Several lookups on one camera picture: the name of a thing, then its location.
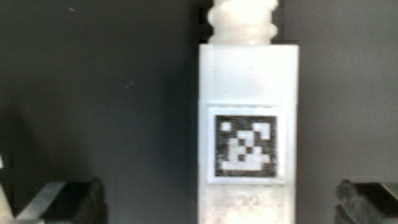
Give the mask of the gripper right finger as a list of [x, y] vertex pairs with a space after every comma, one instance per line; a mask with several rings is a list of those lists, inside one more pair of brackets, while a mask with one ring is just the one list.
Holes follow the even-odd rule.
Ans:
[[334, 224], [398, 224], [398, 183], [355, 183], [336, 187]]

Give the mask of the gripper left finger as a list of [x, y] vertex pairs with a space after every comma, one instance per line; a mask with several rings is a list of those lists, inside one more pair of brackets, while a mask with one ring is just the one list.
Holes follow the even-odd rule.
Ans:
[[18, 224], [106, 224], [105, 185], [87, 182], [50, 182], [23, 211]]

